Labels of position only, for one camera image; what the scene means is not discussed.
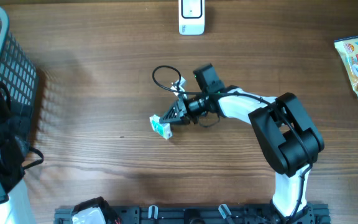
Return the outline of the small teal white box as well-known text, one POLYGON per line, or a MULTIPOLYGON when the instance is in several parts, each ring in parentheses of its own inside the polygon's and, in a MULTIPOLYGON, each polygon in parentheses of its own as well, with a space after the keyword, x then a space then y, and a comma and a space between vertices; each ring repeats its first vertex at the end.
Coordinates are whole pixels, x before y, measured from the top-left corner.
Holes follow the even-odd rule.
POLYGON ((173 134, 169 123, 160 123, 160 117, 156 114, 152 115, 150 118, 150 124, 157 134, 159 134, 164 139, 170 139, 173 134))

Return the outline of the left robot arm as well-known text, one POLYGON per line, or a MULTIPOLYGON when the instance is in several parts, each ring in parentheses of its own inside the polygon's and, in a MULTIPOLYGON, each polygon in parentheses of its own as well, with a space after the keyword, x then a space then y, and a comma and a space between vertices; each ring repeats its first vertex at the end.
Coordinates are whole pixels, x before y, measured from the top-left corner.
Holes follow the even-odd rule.
POLYGON ((27 142, 32 113, 0 81, 0 223, 35 223, 24 175, 44 155, 27 142))

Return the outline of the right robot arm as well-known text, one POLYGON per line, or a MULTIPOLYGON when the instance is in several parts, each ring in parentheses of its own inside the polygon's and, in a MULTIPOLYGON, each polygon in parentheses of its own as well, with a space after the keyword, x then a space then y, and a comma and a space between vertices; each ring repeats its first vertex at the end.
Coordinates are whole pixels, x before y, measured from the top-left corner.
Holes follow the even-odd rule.
POLYGON ((177 100, 154 122, 162 127, 160 135, 168 139, 172 125, 197 124, 210 113, 251 125, 265 160, 275 171, 274 214, 284 223, 303 218, 309 209, 308 176, 324 140, 300 100, 293 93, 260 96, 226 86, 210 63, 195 69, 193 75, 199 92, 186 91, 182 76, 167 89, 177 100))

